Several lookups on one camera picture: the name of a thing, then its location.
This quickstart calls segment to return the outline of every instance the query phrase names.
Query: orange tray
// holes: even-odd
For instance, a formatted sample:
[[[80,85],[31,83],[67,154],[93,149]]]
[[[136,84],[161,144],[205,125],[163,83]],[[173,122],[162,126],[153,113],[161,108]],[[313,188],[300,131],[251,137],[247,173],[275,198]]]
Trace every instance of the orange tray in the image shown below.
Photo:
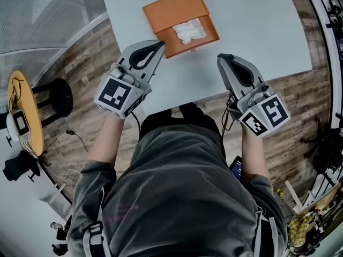
[[[158,0],[143,7],[143,11],[157,38],[166,42],[167,58],[219,39],[203,0]],[[207,36],[183,44],[173,26],[196,18]]]

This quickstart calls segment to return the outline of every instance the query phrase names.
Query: wooden floor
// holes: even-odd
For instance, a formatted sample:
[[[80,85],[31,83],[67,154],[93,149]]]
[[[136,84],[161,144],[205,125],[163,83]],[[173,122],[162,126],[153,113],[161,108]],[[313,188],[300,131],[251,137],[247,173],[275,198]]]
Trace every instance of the wooden floor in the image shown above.
[[[311,5],[308,0],[293,2],[308,40],[313,70],[270,81],[273,89],[284,97],[292,118],[281,129],[265,138],[264,144],[274,188],[285,188],[284,182],[288,179],[298,195],[303,196],[313,181],[315,171],[310,160],[303,157],[310,146],[300,144],[299,140],[302,137],[315,136],[315,116],[323,123],[328,121],[330,77],[323,39]],[[74,97],[72,114],[44,128],[46,146],[52,143],[56,136],[71,129],[84,140],[88,148],[91,147],[106,115],[96,107],[93,97],[102,74],[109,70],[119,55],[115,35],[107,20],[82,37],[45,74],[41,84],[62,77],[68,81]],[[198,102],[199,107],[215,119],[220,129],[225,103],[226,99]],[[48,108],[41,111],[45,117],[52,113]],[[142,122],[145,117],[142,109],[137,108],[135,113]],[[125,122],[115,166],[118,175],[129,166],[137,139],[137,124],[133,117],[129,116]],[[227,162],[230,164],[236,155],[241,154],[239,123],[235,123],[231,131],[225,135],[224,145]],[[52,172],[52,177],[60,185],[66,183],[64,190],[72,199],[79,174],[70,171],[65,178],[64,176],[69,169],[80,171],[86,160],[87,153],[81,141],[76,136],[63,134],[49,147],[48,153],[44,156],[51,164],[48,170]],[[285,200],[293,206],[287,189]]]

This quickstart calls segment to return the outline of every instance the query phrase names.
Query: white tissue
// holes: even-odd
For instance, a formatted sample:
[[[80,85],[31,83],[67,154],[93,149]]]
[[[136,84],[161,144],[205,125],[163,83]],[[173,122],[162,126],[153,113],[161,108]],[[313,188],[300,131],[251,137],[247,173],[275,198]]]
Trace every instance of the white tissue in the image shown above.
[[[186,23],[173,26],[177,37],[182,40],[183,44],[188,44],[192,39],[201,39],[206,37],[206,33],[199,18],[189,20]]]

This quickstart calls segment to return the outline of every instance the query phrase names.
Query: gray t-shirt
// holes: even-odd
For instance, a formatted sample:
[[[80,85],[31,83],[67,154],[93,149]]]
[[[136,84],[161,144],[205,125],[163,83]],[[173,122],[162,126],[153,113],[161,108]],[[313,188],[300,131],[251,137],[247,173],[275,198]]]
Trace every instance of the gray t-shirt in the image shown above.
[[[286,225],[270,180],[256,176],[243,186],[211,130],[160,127],[137,143],[130,167],[118,180],[112,166],[96,161],[88,161],[81,173],[67,238],[72,256],[85,256],[83,234],[96,221],[103,186],[103,227],[112,256],[173,251],[252,256],[261,208],[266,217],[275,217],[279,253],[285,250]]]

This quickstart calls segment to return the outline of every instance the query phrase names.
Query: forearm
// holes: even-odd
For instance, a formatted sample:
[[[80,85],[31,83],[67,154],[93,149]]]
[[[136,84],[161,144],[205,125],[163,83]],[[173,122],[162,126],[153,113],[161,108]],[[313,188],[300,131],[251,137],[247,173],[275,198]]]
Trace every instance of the forearm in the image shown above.
[[[88,159],[114,165],[123,127],[123,119],[109,114],[95,139],[94,145],[88,154]]]
[[[262,138],[256,137],[245,126],[242,126],[242,177],[249,181],[254,175],[269,178]]]

